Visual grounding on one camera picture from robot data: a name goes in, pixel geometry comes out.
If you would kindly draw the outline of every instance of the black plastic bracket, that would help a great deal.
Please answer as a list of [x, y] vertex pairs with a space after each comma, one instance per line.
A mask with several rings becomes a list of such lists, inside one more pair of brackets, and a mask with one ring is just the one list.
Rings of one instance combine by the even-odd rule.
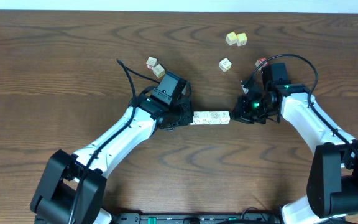
[[[68, 222], [75, 190], [63, 183], [82, 175], [84, 167], [76, 157], [57, 151], [48, 161], [42, 174], [30, 209], [50, 223]], [[99, 172], [89, 170], [74, 213], [76, 224], [93, 223], [99, 214], [107, 179]]]
[[[358, 141], [352, 143], [358, 150]], [[358, 160], [353, 173], [341, 176], [341, 163], [348, 160], [346, 145], [317, 146], [311, 165], [307, 196], [314, 214], [320, 218], [358, 213]]]

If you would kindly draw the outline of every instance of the wooden table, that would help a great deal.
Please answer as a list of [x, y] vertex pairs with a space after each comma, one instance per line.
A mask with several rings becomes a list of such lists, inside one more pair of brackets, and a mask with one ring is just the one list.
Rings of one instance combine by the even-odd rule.
[[[246, 32], [243, 47], [227, 33]], [[148, 56], [189, 80], [196, 110], [231, 110], [261, 57], [294, 53], [320, 73], [321, 107], [358, 139], [358, 15], [0, 11], [0, 223], [32, 223], [49, 157], [89, 144], [124, 113]], [[232, 68], [218, 63], [227, 57]], [[294, 83], [311, 69], [283, 58]], [[133, 77], [139, 93], [153, 83]], [[311, 151], [287, 122], [157, 131], [108, 179], [114, 212], [274, 209], [306, 193]], [[358, 222], [358, 216], [349, 220]]]

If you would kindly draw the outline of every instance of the wood grain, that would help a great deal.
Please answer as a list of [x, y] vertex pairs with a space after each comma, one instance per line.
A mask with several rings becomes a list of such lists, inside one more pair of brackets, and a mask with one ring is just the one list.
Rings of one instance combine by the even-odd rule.
[[[246, 32], [244, 47], [225, 35]], [[358, 139], [358, 15], [0, 11], [0, 223], [32, 223], [29, 203], [48, 158], [89, 144], [123, 114], [148, 56], [192, 84], [196, 110], [231, 110], [260, 57], [300, 54], [320, 73], [315, 95]], [[227, 57], [232, 68], [218, 63]], [[286, 58], [293, 82], [312, 84]], [[138, 92], [152, 85], [133, 77]], [[286, 122], [158, 131], [108, 180], [112, 211], [275, 209], [306, 193], [313, 156]], [[348, 220], [358, 222], [358, 215]]]

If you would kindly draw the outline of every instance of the wall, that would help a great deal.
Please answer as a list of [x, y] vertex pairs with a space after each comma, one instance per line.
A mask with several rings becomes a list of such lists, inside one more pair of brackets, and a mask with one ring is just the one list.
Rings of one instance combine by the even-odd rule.
[[358, 13], [357, 0], [0, 0], [0, 9]]

